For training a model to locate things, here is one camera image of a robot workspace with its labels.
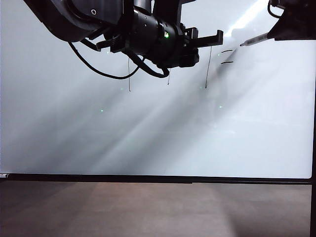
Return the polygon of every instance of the white marker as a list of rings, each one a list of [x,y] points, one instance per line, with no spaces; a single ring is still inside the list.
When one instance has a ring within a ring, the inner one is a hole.
[[[246,40],[241,46],[250,46],[268,40],[268,33]]]

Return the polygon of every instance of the whiteboard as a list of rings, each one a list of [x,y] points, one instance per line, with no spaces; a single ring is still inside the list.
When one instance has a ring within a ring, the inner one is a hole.
[[[275,24],[266,5],[184,5],[182,22],[200,37],[225,34],[207,88],[202,48],[169,85],[139,71],[129,92],[128,80],[90,71],[22,0],[2,0],[1,173],[310,178],[316,44],[238,47]],[[128,73],[125,55],[76,46],[101,71]]]

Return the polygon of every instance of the green led light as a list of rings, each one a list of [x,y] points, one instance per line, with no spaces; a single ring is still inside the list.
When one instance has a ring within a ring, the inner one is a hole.
[[[167,31],[164,32],[164,37],[167,39],[170,37],[169,33]]]

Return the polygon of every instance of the gray floor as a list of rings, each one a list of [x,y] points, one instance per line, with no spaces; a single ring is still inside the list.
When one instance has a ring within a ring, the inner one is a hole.
[[[310,186],[0,183],[1,237],[308,237]]]

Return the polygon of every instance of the black ink line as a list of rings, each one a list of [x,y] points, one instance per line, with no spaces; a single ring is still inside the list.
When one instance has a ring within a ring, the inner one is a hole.
[[[208,67],[207,67],[206,80],[205,80],[205,88],[207,88],[207,77],[208,77],[209,65],[211,63],[211,56],[212,56],[212,46],[211,46],[211,50],[209,53]]]
[[[128,78],[128,90],[130,92],[130,77]]]
[[[225,64],[225,63],[233,63],[233,61],[232,62],[224,62],[224,63],[221,63],[221,64]]]
[[[169,68],[168,85],[169,85],[169,81],[170,81],[170,74],[171,74],[171,68]]]
[[[233,51],[233,50],[232,50],[232,49],[230,49],[230,50],[225,50],[225,51],[223,51],[222,53],[230,52],[230,51]]]

